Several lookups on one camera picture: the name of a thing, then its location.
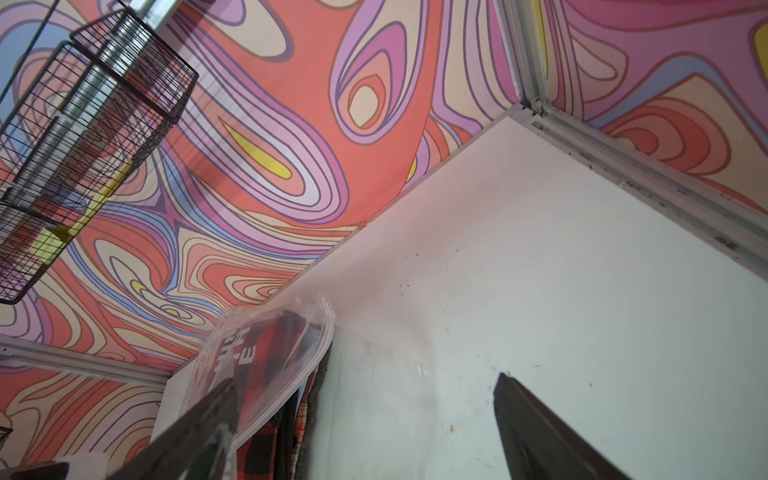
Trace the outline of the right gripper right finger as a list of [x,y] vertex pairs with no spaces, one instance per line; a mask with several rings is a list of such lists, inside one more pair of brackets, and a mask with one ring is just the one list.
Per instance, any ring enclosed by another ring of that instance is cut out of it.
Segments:
[[627,477],[517,379],[499,375],[493,405],[511,478]]

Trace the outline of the red black plaid shirt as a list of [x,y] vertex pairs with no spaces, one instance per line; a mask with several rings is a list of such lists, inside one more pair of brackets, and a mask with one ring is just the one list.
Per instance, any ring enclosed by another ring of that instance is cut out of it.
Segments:
[[226,479],[294,479],[309,422],[310,396],[333,337],[326,314],[284,309],[230,321],[204,345],[199,384],[231,378],[239,421]]

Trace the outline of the clear plastic vacuum bag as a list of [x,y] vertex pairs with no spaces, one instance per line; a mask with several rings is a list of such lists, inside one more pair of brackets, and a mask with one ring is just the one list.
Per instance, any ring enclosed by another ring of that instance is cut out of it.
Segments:
[[237,397],[225,479],[421,479],[433,444],[432,369],[396,325],[341,321],[323,298],[227,311],[184,404],[224,381]]

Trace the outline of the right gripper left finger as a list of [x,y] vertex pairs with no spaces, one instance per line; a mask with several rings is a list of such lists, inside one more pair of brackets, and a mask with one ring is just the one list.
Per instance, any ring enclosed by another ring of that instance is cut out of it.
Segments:
[[238,389],[228,378],[110,477],[222,479],[238,421]]

